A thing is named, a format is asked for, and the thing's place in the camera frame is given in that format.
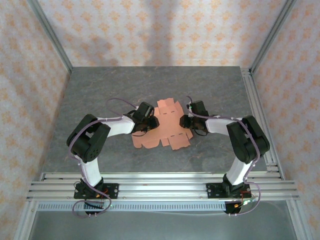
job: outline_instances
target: gray marble tabletop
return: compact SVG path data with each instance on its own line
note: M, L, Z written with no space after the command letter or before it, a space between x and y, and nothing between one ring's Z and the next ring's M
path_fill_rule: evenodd
M244 117L252 114L239 67L75 67L57 118L44 163L44 172L79 172L68 158L66 140L86 114L116 117L107 110L106 100L123 98L138 106L147 102L157 106L160 99L174 98L187 112L186 95L202 100L209 114ZM127 113L131 107L113 100L110 106ZM208 134L190 140L179 150L170 146L135 148L130 135L107 139L99 155L100 172L226 172L234 160L228 136ZM265 171L263 159L254 171Z

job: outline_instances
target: pink cardboard sheet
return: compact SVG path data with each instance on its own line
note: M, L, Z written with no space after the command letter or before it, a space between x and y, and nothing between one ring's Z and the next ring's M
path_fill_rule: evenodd
M173 98L159 100L158 107L154 108L154 115L159 120L159 126L153 130L144 133L135 132L132 136L133 145L136 148L146 149L155 148L161 141L162 146L171 146L172 150L188 147L189 139L193 137L190 129L183 128L179 125L180 118L184 115L184 111L178 101L174 102Z

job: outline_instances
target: aluminum frame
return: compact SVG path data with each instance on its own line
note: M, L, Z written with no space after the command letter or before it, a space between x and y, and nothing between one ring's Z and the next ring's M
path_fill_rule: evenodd
M285 23L288 15L291 13L292 8L294 7L297 0L287 0L283 5L277 19L275 20L268 36L264 40L261 49L259 50L257 56L255 57L252 66L250 67L250 72L254 75L257 71L258 67L260 66L261 62L265 58L270 46L274 42L275 38L277 37L281 27Z
M242 68L241 72L252 113L270 140L270 151L264 156L267 171L251 172L248 179L261 186L262 201L286 200L297 239L312 240L296 184L294 181L285 180L254 79L248 68ZM103 173L101 175L106 182L120 183L119 198L114 202L123 205L132 201L151 204L157 204L159 201L209 203L212 200L207 197L205 183L221 182L224 173ZM39 181L32 182L14 239L28 239L40 203L74 202L73 183L80 177L78 173L42 173ZM251 190L257 194L255 186L252 186Z
M244 81L245 88L247 90L248 99L250 102L251 110L256 118L257 122L264 131L266 137L270 141L270 151L264 155L266 164L276 163L282 180L286 180L284 170L279 161L279 156L275 148L275 141L270 132L264 109L262 107L259 93L255 84L254 76L250 73L248 68L242 68L242 79ZM286 201L292 224L295 230L295 234L298 240L312 240L312 233L307 222L305 212L300 200L287 200Z
M73 66L71 61L68 58L67 53L65 52L64 48L62 47L60 40L58 39L54 29L52 28L44 10L42 9L38 0L27 0L31 9L33 10L36 18L39 20L43 30L45 31L47 37L52 42L53 47L57 51L58 55L61 58L65 68L67 69L68 73L71 74Z

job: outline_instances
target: patterned wall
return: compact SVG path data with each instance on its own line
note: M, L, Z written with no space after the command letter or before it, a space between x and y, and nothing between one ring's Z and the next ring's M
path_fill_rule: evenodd
M314 239L319 239L319 0L296 2L254 79L285 176L297 180Z
M284 2L40 0L75 67L250 67Z
M68 73L27 1L0 1L0 239L13 239Z

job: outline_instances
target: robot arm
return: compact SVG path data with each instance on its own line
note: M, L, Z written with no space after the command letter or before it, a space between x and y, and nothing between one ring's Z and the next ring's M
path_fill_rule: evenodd
M246 189L248 186L244 183L246 173L251 167L253 160L257 159L257 151L254 144L242 125L249 130L253 137L259 150L260 156L258 157L263 156L270 149L268 139L253 116L237 119L209 116L202 101L191 102L187 105L187 108L191 113L181 117L180 125L183 128L202 130L206 133L218 133L230 137L236 157L230 170L224 175L223 182L216 184L213 191L220 198L238 198L241 191L244 191L243 189Z
M80 161L82 178L77 190L78 196L83 199L95 198L98 193L94 192L87 183L95 189L103 189L103 178L99 171L98 155L100 154L107 138L119 134L132 134L135 132L147 132L159 126L158 119L153 115L154 107L146 102L142 102L134 111L116 118L97 118L92 114L87 114L78 124L75 130L67 139L67 146L71 146L71 153ZM92 126L88 125L94 121L99 121Z

